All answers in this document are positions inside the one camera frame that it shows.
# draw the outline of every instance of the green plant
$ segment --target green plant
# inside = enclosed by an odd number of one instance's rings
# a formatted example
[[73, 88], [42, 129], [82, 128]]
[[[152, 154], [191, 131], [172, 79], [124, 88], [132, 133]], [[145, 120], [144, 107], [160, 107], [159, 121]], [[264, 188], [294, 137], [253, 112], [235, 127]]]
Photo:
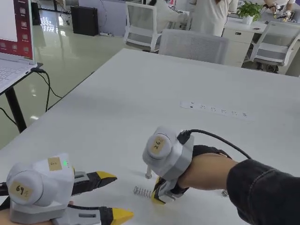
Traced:
[[261, 10], [263, 5], [257, 3], [253, 4], [252, 2], [244, 1], [244, 5], [238, 7], [236, 14], [239, 17], [253, 16], [253, 21], [258, 20], [261, 17]]

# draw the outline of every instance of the laptop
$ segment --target laptop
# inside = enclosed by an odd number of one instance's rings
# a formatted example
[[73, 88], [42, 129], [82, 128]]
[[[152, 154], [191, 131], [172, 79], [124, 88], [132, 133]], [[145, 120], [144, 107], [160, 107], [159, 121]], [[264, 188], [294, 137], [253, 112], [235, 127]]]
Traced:
[[30, 0], [0, 0], [0, 93], [36, 67]]

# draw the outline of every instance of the white shirt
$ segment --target white shirt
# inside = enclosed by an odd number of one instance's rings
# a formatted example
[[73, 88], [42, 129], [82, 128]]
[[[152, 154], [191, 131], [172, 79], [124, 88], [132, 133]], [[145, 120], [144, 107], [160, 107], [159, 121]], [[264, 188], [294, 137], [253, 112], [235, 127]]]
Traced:
[[294, 4], [296, 0], [274, 0], [274, 3], [277, 3], [280, 6], [285, 6], [287, 4]]
[[157, 32], [160, 33], [165, 29], [169, 22], [185, 24], [188, 21], [188, 15], [186, 13], [177, 13], [169, 8], [169, 5], [164, 0], [157, 0]]
[[228, 12], [235, 12], [239, 0], [198, 0], [193, 13], [191, 30], [222, 36]]

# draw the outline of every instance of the laptop screen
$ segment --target laptop screen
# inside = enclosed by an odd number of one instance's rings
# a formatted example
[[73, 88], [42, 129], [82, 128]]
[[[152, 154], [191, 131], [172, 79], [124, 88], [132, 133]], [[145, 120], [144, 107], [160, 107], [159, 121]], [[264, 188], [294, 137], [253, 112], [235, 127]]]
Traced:
[[29, 0], [0, 0], [0, 53], [33, 59]]

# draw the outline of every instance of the power strip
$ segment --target power strip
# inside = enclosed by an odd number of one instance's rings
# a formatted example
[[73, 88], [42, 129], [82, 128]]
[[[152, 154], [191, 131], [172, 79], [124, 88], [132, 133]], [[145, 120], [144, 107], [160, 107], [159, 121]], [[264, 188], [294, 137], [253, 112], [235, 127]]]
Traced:
[[100, 35], [101, 35], [101, 36], [106, 36], [106, 37], [113, 37], [113, 34], [110, 34], [110, 33], [104, 33], [104, 32], [101, 32]]
[[254, 121], [253, 117], [250, 116], [249, 113], [237, 111], [234, 109], [225, 109], [222, 107], [216, 107], [191, 101], [182, 101], [180, 102], [180, 106], [184, 109], [198, 110], [202, 112], [228, 116], [240, 120]]

